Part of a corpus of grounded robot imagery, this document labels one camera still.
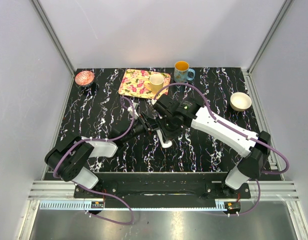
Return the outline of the white remote control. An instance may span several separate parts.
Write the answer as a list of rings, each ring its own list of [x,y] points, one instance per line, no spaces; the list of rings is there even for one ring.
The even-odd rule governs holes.
[[[173,145],[173,143],[170,140],[164,140],[161,130],[157,129],[156,133],[157,133],[157,136],[158,136],[158,139],[160,141],[162,148],[167,149]]]

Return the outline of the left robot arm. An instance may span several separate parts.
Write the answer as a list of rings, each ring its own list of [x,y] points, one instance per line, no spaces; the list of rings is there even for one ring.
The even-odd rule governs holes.
[[[142,113],[134,121],[125,119],[115,124],[109,134],[109,138],[115,139],[114,141],[89,140],[70,133],[47,153],[44,161],[63,181],[84,186],[85,192],[96,198],[103,189],[99,178],[85,167],[87,160],[97,157],[112,158],[129,140],[140,135],[151,135],[157,128],[157,121]]]

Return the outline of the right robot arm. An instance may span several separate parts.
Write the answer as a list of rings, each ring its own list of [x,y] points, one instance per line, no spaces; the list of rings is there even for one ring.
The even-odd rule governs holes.
[[[159,113],[155,119],[156,132],[163,148],[171,147],[174,138],[186,128],[192,128],[225,143],[242,157],[221,186],[225,197],[233,198],[243,183],[260,178],[270,155],[267,146],[271,144],[271,135],[268,132],[256,133],[243,129],[209,112],[207,107],[193,98],[178,102],[163,94],[151,103]]]

